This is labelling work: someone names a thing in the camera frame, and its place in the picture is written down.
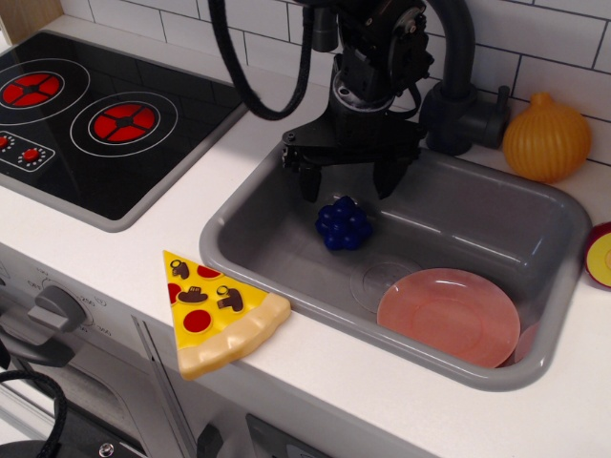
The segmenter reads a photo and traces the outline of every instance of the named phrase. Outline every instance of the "gray sink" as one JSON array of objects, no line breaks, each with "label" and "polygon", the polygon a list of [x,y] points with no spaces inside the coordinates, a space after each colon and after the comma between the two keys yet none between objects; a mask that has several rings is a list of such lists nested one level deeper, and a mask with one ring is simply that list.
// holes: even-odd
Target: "gray sink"
[{"label": "gray sink", "polygon": [[[309,203],[281,154],[279,146],[205,226],[205,263],[465,385],[516,389],[544,373],[591,228],[577,202],[552,187],[425,151],[389,198],[377,198],[370,165],[349,165],[325,168],[318,201]],[[329,251],[314,223],[323,205],[345,195],[367,212],[374,232],[356,251]],[[473,272],[511,298],[526,332],[518,358],[484,368],[376,323],[377,303],[395,281],[434,267]]]}]

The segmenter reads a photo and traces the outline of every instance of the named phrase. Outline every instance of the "stovetop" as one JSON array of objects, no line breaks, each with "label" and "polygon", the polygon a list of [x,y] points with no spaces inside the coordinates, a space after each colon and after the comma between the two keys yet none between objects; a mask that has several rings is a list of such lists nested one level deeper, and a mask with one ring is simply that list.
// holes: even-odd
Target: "stovetop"
[{"label": "stovetop", "polygon": [[0,185],[123,230],[244,112],[228,84],[43,31],[0,55]]}]

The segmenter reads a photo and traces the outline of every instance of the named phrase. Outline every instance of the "pizza crust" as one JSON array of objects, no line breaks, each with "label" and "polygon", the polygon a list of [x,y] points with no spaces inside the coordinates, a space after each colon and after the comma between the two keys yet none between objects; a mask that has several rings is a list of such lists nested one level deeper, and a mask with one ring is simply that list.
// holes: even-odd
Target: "pizza crust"
[{"label": "pizza crust", "polygon": [[221,333],[197,346],[178,350],[180,375],[185,380],[195,380],[243,358],[267,340],[289,315],[287,299],[267,294],[261,305],[229,324]]}]

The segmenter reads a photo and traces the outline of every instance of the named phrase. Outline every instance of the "blue grapes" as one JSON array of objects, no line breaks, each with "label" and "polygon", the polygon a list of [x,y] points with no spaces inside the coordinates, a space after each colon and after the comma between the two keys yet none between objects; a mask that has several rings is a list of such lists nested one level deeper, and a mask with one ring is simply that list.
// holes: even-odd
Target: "blue grapes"
[{"label": "blue grapes", "polygon": [[357,250],[373,233],[367,214],[348,196],[321,208],[315,225],[325,238],[325,246],[332,251]]}]

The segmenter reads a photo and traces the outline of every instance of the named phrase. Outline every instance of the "red burner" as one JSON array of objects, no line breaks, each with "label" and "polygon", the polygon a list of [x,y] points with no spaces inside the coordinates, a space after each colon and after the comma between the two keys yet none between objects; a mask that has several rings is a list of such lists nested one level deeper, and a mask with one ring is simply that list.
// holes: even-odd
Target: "red burner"
[{"label": "red burner", "polygon": [[13,108],[30,108],[48,102],[59,94],[62,82],[52,73],[19,76],[2,91],[2,100]]},{"label": "red burner", "polygon": [[114,105],[94,118],[94,134],[108,143],[127,143],[149,135],[158,125],[152,107],[127,102]]}]

